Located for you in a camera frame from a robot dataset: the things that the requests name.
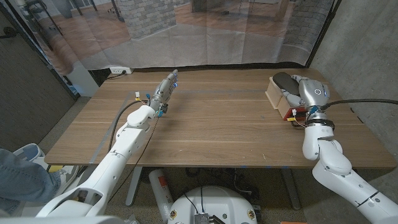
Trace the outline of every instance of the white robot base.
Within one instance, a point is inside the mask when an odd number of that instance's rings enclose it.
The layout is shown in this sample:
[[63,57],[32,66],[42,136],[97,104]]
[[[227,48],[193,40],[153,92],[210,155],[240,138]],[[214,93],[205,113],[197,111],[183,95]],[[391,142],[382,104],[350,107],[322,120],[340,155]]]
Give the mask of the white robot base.
[[174,202],[168,224],[176,223],[255,224],[257,219],[252,205],[240,194],[225,187],[203,186]]

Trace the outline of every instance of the shoe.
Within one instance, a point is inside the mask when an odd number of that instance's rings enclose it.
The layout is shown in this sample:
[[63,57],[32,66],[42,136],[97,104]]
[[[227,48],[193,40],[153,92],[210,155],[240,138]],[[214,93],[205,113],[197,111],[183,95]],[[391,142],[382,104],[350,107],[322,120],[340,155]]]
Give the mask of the shoe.
[[61,186],[54,197],[62,194],[67,187],[75,180],[77,172],[79,171],[79,166],[64,166],[62,169],[58,170],[61,178]]

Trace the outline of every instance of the white cylinder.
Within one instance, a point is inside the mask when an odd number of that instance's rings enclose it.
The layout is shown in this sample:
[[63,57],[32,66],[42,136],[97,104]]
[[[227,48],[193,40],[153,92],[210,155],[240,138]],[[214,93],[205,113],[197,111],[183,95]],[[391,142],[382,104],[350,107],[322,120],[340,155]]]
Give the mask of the white cylinder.
[[173,205],[173,198],[167,185],[166,177],[161,169],[152,171],[149,174],[150,184],[156,198],[157,207],[162,215],[163,223],[167,223],[170,209]]

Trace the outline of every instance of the red object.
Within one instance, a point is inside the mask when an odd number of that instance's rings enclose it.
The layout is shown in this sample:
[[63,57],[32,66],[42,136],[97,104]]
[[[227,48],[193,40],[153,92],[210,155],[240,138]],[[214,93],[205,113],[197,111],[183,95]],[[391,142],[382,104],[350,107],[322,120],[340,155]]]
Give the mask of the red object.
[[160,186],[162,186],[162,187],[167,186],[166,177],[161,176],[161,177],[158,177],[158,179],[159,179],[159,182],[160,182]]
[[[299,107],[299,108],[289,108],[289,110],[287,111],[287,113],[284,116],[284,121],[287,121],[287,118],[293,118],[293,112],[292,110],[296,109],[297,113],[299,112],[306,112],[306,110],[304,109],[304,107]],[[297,121],[304,121],[305,117],[297,117],[296,116],[296,120]]]

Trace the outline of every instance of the brick wall print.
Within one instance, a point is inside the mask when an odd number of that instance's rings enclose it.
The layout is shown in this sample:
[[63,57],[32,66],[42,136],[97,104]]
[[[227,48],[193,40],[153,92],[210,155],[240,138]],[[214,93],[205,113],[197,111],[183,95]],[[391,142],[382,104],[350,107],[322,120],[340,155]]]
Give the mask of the brick wall print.
[[331,0],[301,0],[287,26],[284,44],[311,52],[331,7]]
[[172,0],[119,0],[132,39],[141,39],[176,24]]

